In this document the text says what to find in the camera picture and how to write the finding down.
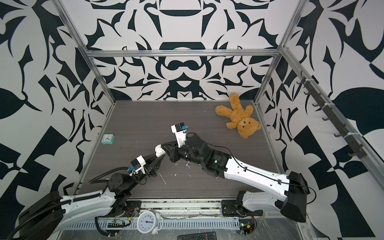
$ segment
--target round alarm clock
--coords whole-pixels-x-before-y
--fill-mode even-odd
[[[158,227],[158,222],[162,220],[160,228]],[[137,218],[137,230],[141,233],[152,233],[157,234],[158,231],[162,228],[164,224],[164,219],[160,216],[160,213],[145,211],[142,212]]]

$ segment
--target patterned wallpaper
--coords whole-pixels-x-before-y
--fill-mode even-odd
[[[111,106],[47,0],[0,0],[0,239],[70,194]]]
[[[89,49],[276,48],[298,0],[63,0]]]
[[[384,4],[310,0],[288,47],[383,157]],[[260,101],[280,164],[316,190],[307,213],[319,240],[382,239],[384,192],[282,59]],[[308,202],[314,194],[308,195]]]
[[[119,57],[95,62],[117,100],[254,99],[271,56]]]

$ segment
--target gray wooden tabletop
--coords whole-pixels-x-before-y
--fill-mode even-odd
[[[250,104],[242,102],[243,107]],[[105,134],[114,134],[114,142],[111,145],[99,144],[80,193],[104,187],[104,184],[87,183],[95,176],[116,167],[129,167],[139,155],[154,153],[156,145],[175,141],[170,126],[180,122],[184,122],[190,132],[197,133],[206,142],[230,148],[237,159],[275,172],[262,130],[248,139],[241,138],[236,129],[226,128],[229,118],[215,113],[218,105],[230,107],[229,102],[217,101],[118,101],[105,131]],[[255,112],[252,117],[257,120]],[[214,148],[229,153],[224,148]],[[184,160],[172,163],[166,156],[158,170],[164,180],[159,175],[148,178],[145,185],[139,185],[132,191],[132,197],[236,197],[240,190],[260,192],[241,182],[211,177],[197,164],[190,163],[189,169],[186,163]]]

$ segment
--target remote control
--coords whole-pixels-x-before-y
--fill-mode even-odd
[[[177,240],[216,240],[216,232],[203,232],[177,236]]]

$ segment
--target brown teddy bear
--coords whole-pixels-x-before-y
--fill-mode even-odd
[[[231,119],[232,122],[227,122],[227,128],[237,127],[237,132],[243,138],[248,138],[254,134],[257,130],[261,129],[261,124],[251,118],[253,112],[253,106],[249,105],[243,109],[240,104],[239,95],[231,93],[229,96],[229,102],[233,110],[221,105],[216,107],[216,113],[221,116],[225,116]]]

